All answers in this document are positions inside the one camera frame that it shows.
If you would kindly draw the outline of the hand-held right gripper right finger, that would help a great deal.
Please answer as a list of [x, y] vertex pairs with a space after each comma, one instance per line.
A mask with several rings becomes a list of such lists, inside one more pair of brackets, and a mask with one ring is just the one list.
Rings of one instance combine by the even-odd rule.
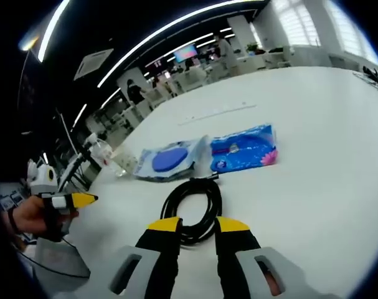
[[305, 298], [301, 269], [271, 247], [261, 247], [247, 224], [215, 220], [217, 273], [224, 298]]

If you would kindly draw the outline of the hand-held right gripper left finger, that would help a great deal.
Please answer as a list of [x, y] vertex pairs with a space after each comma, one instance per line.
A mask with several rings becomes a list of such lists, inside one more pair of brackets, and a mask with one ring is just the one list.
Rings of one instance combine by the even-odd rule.
[[150, 224], [135, 246], [120, 250], [109, 289], [124, 298], [170, 298], [178, 274], [182, 219]]

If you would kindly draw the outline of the person's left hand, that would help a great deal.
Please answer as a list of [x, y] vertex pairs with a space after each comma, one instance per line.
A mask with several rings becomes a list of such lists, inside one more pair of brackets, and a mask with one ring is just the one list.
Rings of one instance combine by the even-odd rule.
[[1, 220], [10, 241], [15, 241], [16, 236], [22, 233], [33, 234], [53, 242], [62, 240], [62, 236], [49, 232], [45, 223], [44, 200], [38, 196], [30, 196], [20, 206], [1, 211]]

